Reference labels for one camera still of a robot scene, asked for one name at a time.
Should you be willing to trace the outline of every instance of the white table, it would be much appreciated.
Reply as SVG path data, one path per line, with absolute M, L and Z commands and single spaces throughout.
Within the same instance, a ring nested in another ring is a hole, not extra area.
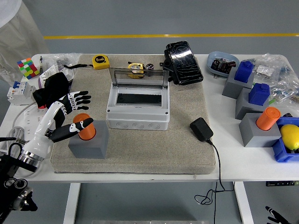
M 210 127 L 214 132 L 213 143 L 217 147 L 221 159 L 222 181 L 235 181 L 235 191 L 243 223 L 253 223 L 243 181 L 294 181 L 299 180 L 299 163 L 278 163 L 274 159 L 272 148 L 245 148 L 235 119 L 235 99 L 222 96 L 225 83 L 224 78 L 214 78 L 206 68 L 208 55 L 195 55 L 204 76 L 203 88 Z M 250 59 L 256 55 L 235 55 L 240 61 Z M 32 57 L 38 64 L 39 55 Z M 38 77 L 29 81 L 37 84 Z M 6 136 L 11 124 L 21 110 L 21 106 L 11 105 L 0 127 L 0 136 Z M 297 111 L 288 108 L 279 108 L 282 114 L 291 112 L 299 116 Z M 69 200 L 79 193 L 81 182 L 198 182 L 216 181 L 219 179 L 218 159 L 216 169 L 208 175 L 144 175 L 144 174 L 55 174 L 50 164 L 50 156 L 46 158 L 38 171 L 26 177 L 30 182 L 71 182 Z M 69 203 L 66 210 L 65 221 L 72 223 L 74 208 L 70 209 Z

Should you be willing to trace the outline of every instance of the white electrical box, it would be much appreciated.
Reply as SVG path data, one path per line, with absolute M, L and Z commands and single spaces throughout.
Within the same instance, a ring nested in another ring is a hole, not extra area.
M 35 102 L 32 95 L 35 90 L 36 88 L 28 82 L 14 82 L 13 87 L 8 90 L 7 100 L 16 106 L 29 105 Z
M 112 79 L 107 105 L 111 128 L 165 131 L 170 120 L 166 70 L 109 68 Z

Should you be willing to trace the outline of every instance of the beige mat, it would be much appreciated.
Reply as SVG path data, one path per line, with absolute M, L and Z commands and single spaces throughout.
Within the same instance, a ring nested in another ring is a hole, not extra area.
M 79 63 L 92 63 L 94 55 L 82 55 Z M 126 68 L 128 61 L 160 69 L 163 55 L 108 55 L 110 66 Z M 77 69 L 71 91 L 88 90 L 92 96 L 88 111 L 73 111 L 74 116 L 88 113 L 94 120 L 106 120 L 111 86 L 108 69 Z M 207 120 L 202 83 L 187 86 L 170 84 L 171 112 L 167 131 L 123 130 L 109 128 L 106 159 L 77 159 L 68 148 L 69 140 L 55 144 L 51 164 L 57 173 L 153 173 L 209 174 L 215 168 L 214 150 L 193 135 L 189 124 L 198 117 Z

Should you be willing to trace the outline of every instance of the yellow floor line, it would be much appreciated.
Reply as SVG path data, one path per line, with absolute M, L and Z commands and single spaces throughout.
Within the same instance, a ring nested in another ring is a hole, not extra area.
M 299 33 L 272 34 L 136 34 L 136 35 L 71 35 L 44 36 L 45 40 L 59 39 L 117 39 L 117 38 L 174 38 L 174 37 L 299 37 Z

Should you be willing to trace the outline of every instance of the blue bowl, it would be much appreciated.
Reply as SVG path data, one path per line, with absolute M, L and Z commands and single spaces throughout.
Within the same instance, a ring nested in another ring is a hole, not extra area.
M 217 57 L 219 57 L 219 58 L 225 58 L 225 59 L 228 59 L 230 61 L 234 61 L 236 63 L 236 68 L 238 68 L 239 65 L 240 65 L 239 59 L 236 58 L 235 56 L 227 54 L 227 53 L 219 52 L 219 51 L 214 51 L 214 52 L 210 53 L 209 56 L 207 57 L 206 65 L 207 65 L 207 69 L 211 73 L 214 73 L 216 75 L 223 76 L 223 77 L 228 77 L 228 74 L 226 74 L 226 73 L 223 73 L 223 72 L 211 69 L 212 63 L 215 60 L 215 58 L 217 58 Z

